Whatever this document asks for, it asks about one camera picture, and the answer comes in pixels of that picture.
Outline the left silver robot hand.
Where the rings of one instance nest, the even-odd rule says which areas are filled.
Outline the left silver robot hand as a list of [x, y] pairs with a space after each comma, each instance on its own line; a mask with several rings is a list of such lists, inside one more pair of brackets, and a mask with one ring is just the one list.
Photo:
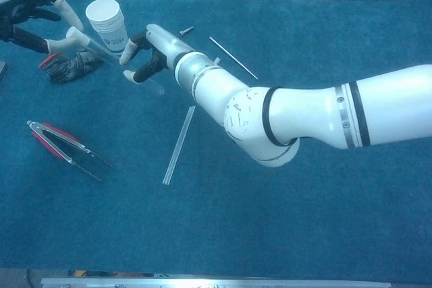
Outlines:
[[48, 55], [63, 53], [78, 45], [70, 38], [51, 40], [18, 27], [29, 19], [52, 22], [64, 19], [71, 27], [84, 30], [82, 21], [66, 0], [1, 0], [1, 40]]

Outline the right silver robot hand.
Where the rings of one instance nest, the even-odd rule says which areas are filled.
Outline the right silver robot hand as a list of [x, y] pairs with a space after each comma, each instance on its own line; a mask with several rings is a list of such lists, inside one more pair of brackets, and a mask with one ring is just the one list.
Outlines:
[[[126, 68], [141, 50], [151, 50], [150, 60], [136, 71]], [[148, 80], [163, 69], [173, 71], [177, 62], [194, 49], [157, 24], [148, 24], [146, 30], [128, 39], [119, 58], [119, 64], [125, 68], [124, 76], [130, 82], [139, 84]]]

